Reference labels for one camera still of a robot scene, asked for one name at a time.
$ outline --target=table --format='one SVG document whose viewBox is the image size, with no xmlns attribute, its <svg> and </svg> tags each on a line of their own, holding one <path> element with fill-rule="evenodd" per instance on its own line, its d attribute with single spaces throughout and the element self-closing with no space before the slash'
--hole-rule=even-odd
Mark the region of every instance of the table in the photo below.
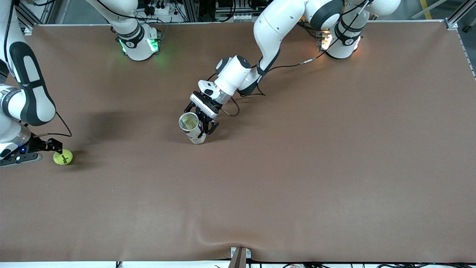
<svg viewBox="0 0 476 268">
<path fill-rule="evenodd" d="M 0 261 L 244 246 L 260 261 L 476 262 L 476 83 L 457 33 L 370 23 L 352 57 L 270 72 L 267 97 L 237 97 L 240 116 L 192 145 L 178 127 L 188 96 L 222 57 L 260 58 L 252 27 L 173 25 L 145 62 L 109 27 L 35 27 L 75 161 L 1 169 Z M 296 27 L 275 66 L 316 53 Z"/>
</svg>

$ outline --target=yellow tape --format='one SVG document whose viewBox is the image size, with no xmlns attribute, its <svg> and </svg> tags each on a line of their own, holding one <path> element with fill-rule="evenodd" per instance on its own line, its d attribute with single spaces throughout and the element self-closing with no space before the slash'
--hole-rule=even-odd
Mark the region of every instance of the yellow tape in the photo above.
<svg viewBox="0 0 476 268">
<path fill-rule="evenodd" d="M 420 0 L 420 4 L 421 4 L 421 8 L 423 8 L 423 10 L 426 9 L 426 8 L 428 8 L 428 4 L 426 3 L 426 0 Z M 426 18 L 427 20 L 431 20 L 431 19 L 432 19 L 432 18 L 431 18 L 431 14 L 430 14 L 429 11 L 425 13 L 425 18 Z"/>
</svg>

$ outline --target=tennis ball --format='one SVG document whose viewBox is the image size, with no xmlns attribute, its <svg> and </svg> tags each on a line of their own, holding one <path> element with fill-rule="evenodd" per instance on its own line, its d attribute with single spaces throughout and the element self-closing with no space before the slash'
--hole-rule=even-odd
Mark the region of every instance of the tennis ball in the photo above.
<svg viewBox="0 0 476 268">
<path fill-rule="evenodd" d="M 59 154 L 56 152 L 53 155 L 53 161 L 59 165 L 67 165 L 73 160 L 73 153 L 66 149 L 63 149 L 63 153 Z"/>
</svg>

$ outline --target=brown tabletop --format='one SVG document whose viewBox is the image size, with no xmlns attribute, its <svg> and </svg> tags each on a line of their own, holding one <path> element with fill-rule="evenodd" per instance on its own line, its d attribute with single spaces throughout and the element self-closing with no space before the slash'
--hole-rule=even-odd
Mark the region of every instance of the brown tabletop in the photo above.
<svg viewBox="0 0 476 268">
<path fill-rule="evenodd" d="M 74 152 L 0 170 L 0 260 L 476 262 L 476 83 L 444 23 L 372 23 L 346 60 L 270 72 L 203 145 L 178 118 L 252 24 L 170 26 L 133 62 L 109 27 L 28 38 Z M 296 27 L 276 66 L 317 54 Z M 226 110 L 234 112 L 233 104 Z M 58 119 L 33 128 L 64 132 Z"/>
</svg>

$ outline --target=green light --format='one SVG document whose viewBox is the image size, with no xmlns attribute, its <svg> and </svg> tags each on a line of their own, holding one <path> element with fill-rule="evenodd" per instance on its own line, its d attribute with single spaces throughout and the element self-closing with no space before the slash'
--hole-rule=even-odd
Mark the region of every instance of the green light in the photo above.
<svg viewBox="0 0 476 268">
<path fill-rule="evenodd" d="M 126 53 L 126 49 L 124 48 L 124 44 L 122 43 L 121 39 L 119 39 L 119 43 L 122 46 L 122 51 L 124 51 L 124 53 Z"/>
<path fill-rule="evenodd" d="M 150 39 L 147 38 L 147 42 L 149 43 L 150 49 L 153 52 L 156 52 L 157 50 L 159 50 L 159 45 L 157 44 L 157 40 L 155 40 L 155 39 L 150 40 Z"/>
</svg>

